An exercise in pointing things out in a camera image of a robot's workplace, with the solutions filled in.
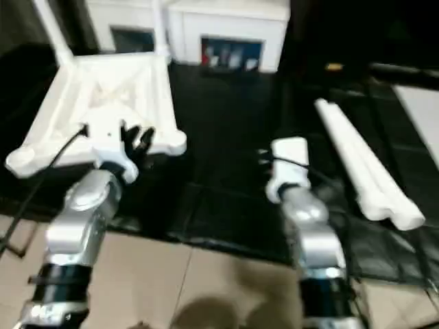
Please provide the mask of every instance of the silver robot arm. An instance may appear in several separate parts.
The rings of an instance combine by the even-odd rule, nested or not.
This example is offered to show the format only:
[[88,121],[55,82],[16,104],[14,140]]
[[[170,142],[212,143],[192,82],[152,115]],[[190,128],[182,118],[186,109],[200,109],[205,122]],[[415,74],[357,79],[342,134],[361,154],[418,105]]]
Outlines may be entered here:
[[329,211],[310,190],[306,140],[275,140],[272,155],[266,193],[281,208],[292,263],[300,273],[303,328],[365,329],[351,307],[351,283]]
[[47,250],[36,286],[15,328],[79,328],[88,315],[88,284],[122,195],[108,170],[87,173],[66,194],[64,208],[47,229]]
[[343,249],[327,207],[299,186],[285,189],[281,198],[285,236],[300,272],[303,328],[365,329],[351,306]]

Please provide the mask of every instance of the white cylindrical rod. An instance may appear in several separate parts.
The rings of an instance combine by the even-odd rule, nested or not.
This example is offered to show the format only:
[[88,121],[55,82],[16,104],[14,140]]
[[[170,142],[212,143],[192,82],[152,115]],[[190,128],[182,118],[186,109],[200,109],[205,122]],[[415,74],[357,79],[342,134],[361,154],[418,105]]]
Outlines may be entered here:
[[35,8],[40,17],[41,23],[49,36],[50,43],[54,48],[58,65],[70,65],[73,63],[73,54],[67,46],[67,42],[62,35],[60,26],[56,21],[48,0],[33,0]]
[[158,55],[166,57],[171,62],[171,52],[166,41],[165,24],[163,22],[162,0],[152,0],[152,14],[154,17],[154,49]]

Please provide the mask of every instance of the black mat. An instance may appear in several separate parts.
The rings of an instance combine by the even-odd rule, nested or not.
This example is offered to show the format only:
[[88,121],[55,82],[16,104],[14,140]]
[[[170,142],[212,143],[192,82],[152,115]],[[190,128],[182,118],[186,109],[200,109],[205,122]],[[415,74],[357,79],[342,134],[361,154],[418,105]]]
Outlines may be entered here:
[[[29,53],[33,60],[23,67],[22,59]],[[47,48],[23,47],[0,60],[2,161],[22,143],[55,72]],[[175,64],[170,78],[176,119],[188,137],[187,153],[178,159],[152,159],[152,167],[127,191],[113,230],[290,264],[277,209],[264,194],[269,177],[257,162],[256,150],[268,147],[275,136],[295,133],[307,137],[311,164],[344,182],[344,194],[329,205],[331,222],[354,272],[424,284],[421,269],[427,269],[439,282],[439,173],[389,86],[366,88],[347,81],[329,87],[306,81],[281,86],[272,75],[218,77]],[[314,99],[321,96],[339,103],[419,204],[428,217],[424,228],[397,232],[389,223],[361,217],[313,107]],[[26,217],[50,220],[66,189],[87,169],[54,171]],[[311,180],[314,186],[321,185]],[[2,167],[0,182],[0,212],[12,214],[32,180],[18,180]]]

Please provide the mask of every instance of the white tube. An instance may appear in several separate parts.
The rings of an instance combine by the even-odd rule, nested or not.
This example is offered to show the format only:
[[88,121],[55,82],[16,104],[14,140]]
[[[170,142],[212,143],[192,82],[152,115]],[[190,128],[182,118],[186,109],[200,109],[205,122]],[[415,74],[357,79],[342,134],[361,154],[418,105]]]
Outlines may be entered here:
[[316,107],[357,190],[364,215],[369,220],[389,217],[399,230],[421,226],[425,221],[422,212],[402,192],[338,105],[319,99]]
[[52,47],[55,51],[56,61],[59,66],[72,65],[73,54],[62,35],[60,26],[51,11],[47,0],[33,0],[35,8],[40,16],[40,20],[44,25],[46,33],[49,36]]
[[152,0],[152,14],[154,17],[154,50],[158,55],[164,56],[169,64],[171,53],[166,41],[161,0]]

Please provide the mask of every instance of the beige floor tile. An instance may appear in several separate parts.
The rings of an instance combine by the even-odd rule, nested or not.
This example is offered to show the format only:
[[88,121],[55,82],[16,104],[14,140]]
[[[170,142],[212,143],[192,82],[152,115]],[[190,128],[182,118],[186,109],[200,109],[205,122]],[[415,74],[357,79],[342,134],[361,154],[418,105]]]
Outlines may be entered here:
[[419,289],[419,297],[415,299],[413,305],[403,310],[410,328],[439,321],[439,298],[433,295],[432,297],[436,307],[431,303],[428,295]]
[[296,282],[288,267],[194,249],[172,328],[299,328]]
[[[0,218],[0,230],[4,231],[9,218]],[[8,251],[0,259],[0,304],[21,309],[24,301],[32,296],[33,288],[27,285],[29,276],[37,274],[41,266],[45,248],[45,228],[43,224],[22,220],[12,236],[11,243],[23,247],[32,238],[27,255],[18,259]]]
[[13,329],[20,315],[20,308],[0,304],[0,329]]
[[[7,221],[0,219],[0,230],[6,229]],[[24,245],[33,225],[22,221],[12,242]],[[38,226],[23,260],[8,252],[0,260],[0,304],[5,307],[21,310],[32,296],[34,288],[27,285],[27,279],[40,269],[46,228]],[[153,329],[167,329],[190,251],[184,245],[108,233],[93,271],[91,314],[84,327],[126,329],[144,321]]]
[[91,314],[85,328],[125,329],[144,321],[167,329],[190,248],[108,234],[93,272]]
[[434,310],[431,304],[426,305],[428,297],[422,289],[375,280],[364,282],[373,328],[413,328]]

